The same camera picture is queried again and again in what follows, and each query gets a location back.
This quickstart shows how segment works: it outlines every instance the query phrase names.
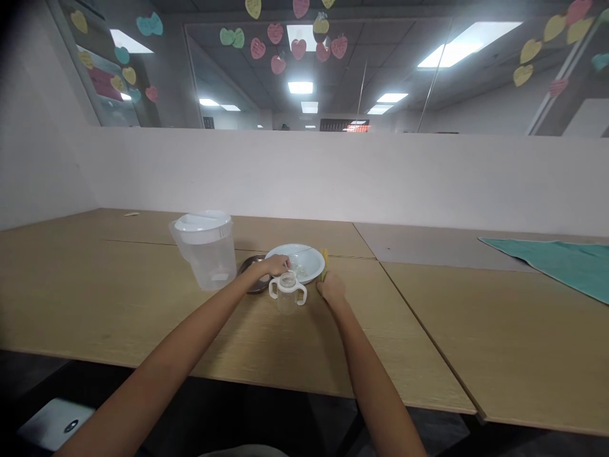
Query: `paper heart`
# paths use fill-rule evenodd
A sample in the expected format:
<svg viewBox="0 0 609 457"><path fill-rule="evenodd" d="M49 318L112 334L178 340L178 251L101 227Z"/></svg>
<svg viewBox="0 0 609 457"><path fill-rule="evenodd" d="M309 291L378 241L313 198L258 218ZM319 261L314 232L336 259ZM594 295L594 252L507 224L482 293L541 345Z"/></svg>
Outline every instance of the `paper heart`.
<svg viewBox="0 0 609 457"><path fill-rule="evenodd" d="M514 84L516 87L520 87L527 82L531 76L533 76L533 65L518 67L516 71L514 71Z"/></svg>
<svg viewBox="0 0 609 457"><path fill-rule="evenodd" d="M129 63L129 59L131 58L127 48L114 48L114 55L123 65L127 65Z"/></svg>
<svg viewBox="0 0 609 457"><path fill-rule="evenodd" d="M609 67L609 54L597 54L592 57L592 66L596 72L601 72L605 67Z"/></svg>
<svg viewBox="0 0 609 457"><path fill-rule="evenodd" d="M227 30L224 27L222 27L222 30L220 30L220 43L224 44L225 46L230 46L234 42L235 42L234 31Z"/></svg>
<svg viewBox="0 0 609 457"><path fill-rule="evenodd" d="M87 69L91 70L94 67L93 57L87 51L79 52L78 58Z"/></svg>
<svg viewBox="0 0 609 457"><path fill-rule="evenodd" d="M258 19L262 11L262 0L246 0L246 10L254 19Z"/></svg>
<svg viewBox="0 0 609 457"><path fill-rule="evenodd" d="M541 41L530 39L522 47L520 51L520 63L527 63L541 51Z"/></svg>
<svg viewBox="0 0 609 457"><path fill-rule="evenodd" d="M135 20L138 30L144 36L163 35L163 23L156 13L152 13L149 18L138 17Z"/></svg>
<svg viewBox="0 0 609 457"><path fill-rule="evenodd" d="M266 45L258 38L254 38L249 49L252 51L252 58L258 60L265 55Z"/></svg>
<svg viewBox="0 0 609 457"><path fill-rule="evenodd" d="M553 40L565 29L566 17L565 16L552 16L546 24L544 29L544 41L547 43Z"/></svg>
<svg viewBox="0 0 609 457"><path fill-rule="evenodd" d="M592 0L575 0L566 11L566 24L573 25L583 19L592 6Z"/></svg>
<svg viewBox="0 0 609 457"><path fill-rule="evenodd" d="M328 30L330 30L330 23L327 19L315 19L315 22L313 22L313 33L326 34Z"/></svg>
<svg viewBox="0 0 609 457"><path fill-rule="evenodd" d="M123 92L123 91L127 90L127 88L125 87L125 83L122 81L122 78L120 76L118 76L118 75L116 75L115 77L113 77L110 80L110 84L118 92Z"/></svg>
<svg viewBox="0 0 609 457"><path fill-rule="evenodd" d="M159 99L159 92L155 86L151 86L146 89L146 96L152 103L156 103Z"/></svg>
<svg viewBox="0 0 609 457"><path fill-rule="evenodd" d="M320 62L325 62L330 58L330 48L326 48L324 43L317 43L317 48L315 49L315 53L317 54L317 59Z"/></svg>
<svg viewBox="0 0 609 457"><path fill-rule="evenodd" d="M281 39L284 37L284 28L281 24L271 24L266 30L269 40L273 44L279 44Z"/></svg>
<svg viewBox="0 0 609 457"><path fill-rule="evenodd" d="M294 0L292 7L294 8L294 15L297 19L304 17L306 12L309 10L309 0Z"/></svg>
<svg viewBox="0 0 609 457"><path fill-rule="evenodd" d="M89 25L87 24L87 18L82 14L81 10L76 10L70 15L70 19L78 30L82 33L89 33Z"/></svg>
<svg viewBox="0 0 609 457"><path fill-rule="evenodd" d="M273 56L273 58L271 59L271 70L274 74L283 73L286 65L287 62L279 58L279 56Z"/></svg>
<svg viewBox="0 0 609 457"><path fill-rule="evenodd" d="M129 89L129 95L131 96L131 103L137 103L141 100L141 92L139 89Z"/></svg>
<svg viewBox="0 0 609 457"><path fill-rule="evenodd" d="M123 77L127 80L127 82L131 85L135 84L137 79L137 75L135 74L135 70L131 67L127 67L122 70Z"/></svg>
<svg viewBox="0 0 609 457"><path fill-rule="evenodd" d="M566 32L566 43L573 44L583 39L592 27L593 22L594 18L580 19L575 22Z"/></svg>
<svg viewBox="0 0 609 457"><path fill-rule="evenodd" d="M337 59L342 59L347 52L347 37L340 37L332 40L332 54Z"/></svg>
<svg viewBox="0 0 609 457"><path fill-rule="evenodd" d="M550 83L550 97L559 96L569 84L569 78L555 79Z"/></svg>
<svg viewBox="0 0 609 457"><path fill-rule="evenodd" d="M292 54L296 60L300 60L305 56L306 53L306 41L305 40L293 40L292 41Z"/></svg>

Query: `ceiling light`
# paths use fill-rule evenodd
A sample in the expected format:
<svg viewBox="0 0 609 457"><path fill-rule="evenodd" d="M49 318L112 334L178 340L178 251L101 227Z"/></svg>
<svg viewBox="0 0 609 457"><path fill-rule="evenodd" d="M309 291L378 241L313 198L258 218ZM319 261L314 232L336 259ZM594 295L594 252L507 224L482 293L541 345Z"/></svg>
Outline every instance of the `ceiling light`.
<svg viewBox="0 0 609 457"><path fill-rule="evenodd" d="M154 54L154 52L150 51L146 46L138 43L120 30L110 29L110 33L114 40L114 46L117 48L126 48L129 51L129 54Z"/></svg>
<svg viewBox="0 0 609 457"><path fill-rule="evenodd" d="M291 93L313 93L313 83L306 81L300 83L287 83Z"/></svg>
<svg viewBox="0 0 609 457"><path fill-rule="evenodd" d="M306 41L306 51L315 52L315 38L313 37L313 26L312 25L287 25L287 39L292 46L292 42L297 40Z"/></svg>
<svg viewBox="0 0 609 457"><path fill-rule="evenodd" d="M396 103L408 94L385 94L377 100L379 103Z"/></svg>
<svg viewBox="0 0 609 457"><path fill-rule="evenodd" d="M375 105L368 111L368 114L385 114L393 105Z"/></svg>
<svg viewBox="0 0 609 457"><path fill-rule="evenodd" d="M303 113L317 113L317 102L300 102L303 107Z"/></svg>
<svg viewBox="0 0 609 457"><path fill-rule="evenodd" d="M511 32L522 22L476 22L470 28L448 43L446 49L441 45L423 60L419 68L449 68L468 55L478 52L496 39Z"/></svg>
<svg viewBox="0 0 609 457"><path fill-rule="evenodd" d="M203 106L219 106L211 98L200 98L199 103Z"/></svg>

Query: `forearm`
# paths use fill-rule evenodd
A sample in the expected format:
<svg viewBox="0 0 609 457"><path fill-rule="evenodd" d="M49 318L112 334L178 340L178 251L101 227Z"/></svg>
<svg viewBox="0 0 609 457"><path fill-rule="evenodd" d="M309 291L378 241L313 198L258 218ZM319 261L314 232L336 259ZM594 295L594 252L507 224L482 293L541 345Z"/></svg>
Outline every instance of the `forearm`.
<svg viewBox="0 0 609 457"><path fill-rule="evenodd" d="M391 378L343 298L331 303L351 385L379 456L426 456Z"/></svg>
<svg viewBox="0 0 609 457"><path fill-rule="evenodd" d="M263 275L250 268L190 314L56 455L134 455L239 301Z"/></svg>

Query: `plastic pitcher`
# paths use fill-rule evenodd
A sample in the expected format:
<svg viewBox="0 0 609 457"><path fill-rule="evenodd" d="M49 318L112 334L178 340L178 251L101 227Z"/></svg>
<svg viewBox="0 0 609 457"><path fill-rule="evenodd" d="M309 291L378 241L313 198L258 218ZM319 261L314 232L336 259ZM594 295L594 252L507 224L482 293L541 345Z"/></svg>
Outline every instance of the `plastic pitcher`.
<svg viewBox="0 0 609 457"><path fill-rule="evenodd" d="M222 211L183 215L169 224L169 231L201 289L221 289L237 276L230 215Z"/></svg>

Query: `green cloth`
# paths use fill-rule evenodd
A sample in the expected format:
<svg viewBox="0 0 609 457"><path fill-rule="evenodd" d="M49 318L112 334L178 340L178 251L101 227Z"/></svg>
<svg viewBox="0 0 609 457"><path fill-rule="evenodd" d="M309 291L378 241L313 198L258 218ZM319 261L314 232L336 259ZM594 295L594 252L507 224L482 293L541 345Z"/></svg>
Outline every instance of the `green cloth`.
<svg viewBox="0 0 609 457"><path fill-rule="evenodd" d="M609 305L609 246L479 238L503 253Z"/></svg>

